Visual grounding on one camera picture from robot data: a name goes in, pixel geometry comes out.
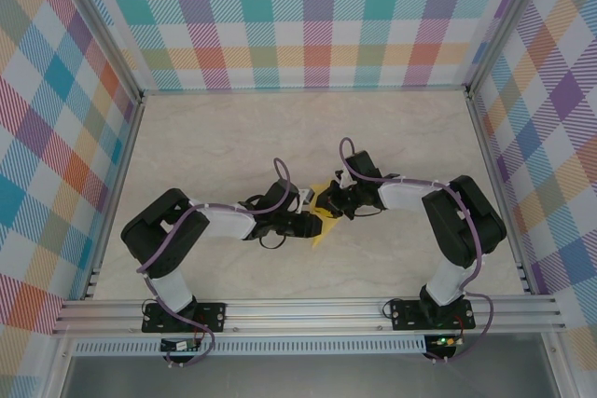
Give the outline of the aluminium side rail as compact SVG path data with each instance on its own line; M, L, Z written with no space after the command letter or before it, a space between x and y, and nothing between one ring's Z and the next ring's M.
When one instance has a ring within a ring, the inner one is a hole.
M102 222L102 226L100 227L98 240L96 241L91 251L89 263L84 270L83 282L77 290L76 300L84 300L87 297L88 291L91 288L91 277L101 270L104 255L109 242L109 237L118 210L118 203L122 194L127 172L131 163L133 149L143 119L146 106L145 99L146 98L144 96L144 93L141 93L141 96L136 101L135 106L133 108L132 123L121 153L115 183L109 196L107 197L106 214Z
M484 160L484 164L486 166L486 171L489 175L493 194L497 203L497 209L499 210L500 215L506 226L507 241L513 254L517 271L519 273L519 276L521 277L523 291L527 295L535 295L536 291L533 273L529 273L528 268L526 266L526 255L521 246L521 239L518 229L515 226L513 218L510 214L510 209L508 208L506 191L502 184L497 163L493 159L490 140L486 130L484 129L473 96L468 91L465 91L465 104L467 111L470 115L470 119L475 130L477 140L479 142L479 148Z

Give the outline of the aluminium frame leg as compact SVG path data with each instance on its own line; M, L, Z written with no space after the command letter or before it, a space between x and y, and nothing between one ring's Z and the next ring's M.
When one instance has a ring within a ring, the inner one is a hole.
M73 349L74 340L71 337L58 339L57 349L52 358L48 379L41 398L61 398L73 356Z
M542 333L548 364L561 398L578 398L577 387L559 333Z

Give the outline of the aluminium frame post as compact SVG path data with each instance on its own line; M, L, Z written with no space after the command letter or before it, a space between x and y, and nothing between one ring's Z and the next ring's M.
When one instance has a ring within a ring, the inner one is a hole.
M472 59L464 75L463 88L468 100L475 98L529 2L489 1L487 18L481 23L479 36L473 40Z
M99 9L93 0L73 0L75 6L88 25L90 32L96 38L100 48L104 52L106 59L112 65L118 80L122 83L125 90L135 99L137 103L143 100L143 91L133 77L129 65L125 62L116 41L110 34L108 27L100 14Z

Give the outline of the grey metal panel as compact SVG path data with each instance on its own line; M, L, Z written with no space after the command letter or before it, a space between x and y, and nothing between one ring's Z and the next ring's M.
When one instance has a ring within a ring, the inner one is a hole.
M542 364L481 368L392 355L214 357L169 369L153 357L77 357L61 398L560 398Z

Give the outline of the yellow cloth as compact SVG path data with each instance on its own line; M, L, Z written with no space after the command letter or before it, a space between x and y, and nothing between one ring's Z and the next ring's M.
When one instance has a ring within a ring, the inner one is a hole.
M331 182L332 180L328 179L324 183L310 185L310 188L313 191L313 198L311 199L309 205L309 211L310 213L315 214L317 217L319 217L322 221L321 233L318 236L314 237L312 241L313 249L315 249L315 247L328 235L328 233L333 229L333 227L340 221L339 218L333 218L330 212L327 212L324 209L320 209L316 205L317 198L321 193L328 189Z

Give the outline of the long aluminium base rail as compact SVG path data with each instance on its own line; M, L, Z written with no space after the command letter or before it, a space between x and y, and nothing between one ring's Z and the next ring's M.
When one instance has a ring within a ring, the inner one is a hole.
M566 330L549 295L469 296L478 334L560 333ZM224 336L372 335L392 332L384 298L228 299ZM66 301L55 336L140 336L150 300Z

